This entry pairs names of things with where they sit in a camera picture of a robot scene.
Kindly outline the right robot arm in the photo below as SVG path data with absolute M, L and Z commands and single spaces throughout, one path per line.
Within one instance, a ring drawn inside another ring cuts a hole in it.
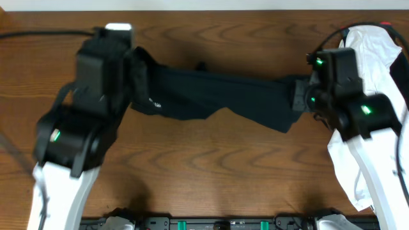
M 367 183 L 381 229 L 399 229 L 408 217 L 404 207 L 402 167 L 390 169 L 374 160 L 374 139 L 390 132 L 401 140 L 402 122 L 384 94 L 366 95 L 351 48 L 317 49 L 307 55 L 313 72 L 298 80 L 291 107 L 298 112 L 316 112 L 336 129 L 347 145 Z

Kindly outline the black t-shirt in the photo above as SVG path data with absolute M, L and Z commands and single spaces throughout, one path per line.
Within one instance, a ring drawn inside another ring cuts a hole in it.
M 181 121 L 207 119 L 220 109 L 286 133 L 301 113 L 291 108 L 298 76 L 279 80 L 251 79 L 200 70 L 170 68 L 142 47 L 132 53 L 131 108 L 147 115 Z

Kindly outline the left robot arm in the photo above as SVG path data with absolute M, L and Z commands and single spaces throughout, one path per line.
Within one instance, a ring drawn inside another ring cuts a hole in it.
M 130 103 L 134 32 L 110 23 L 76 55 L 63 86 L 36 125 L 35 185 L 29 229 L 78 229 L 86 200 Z

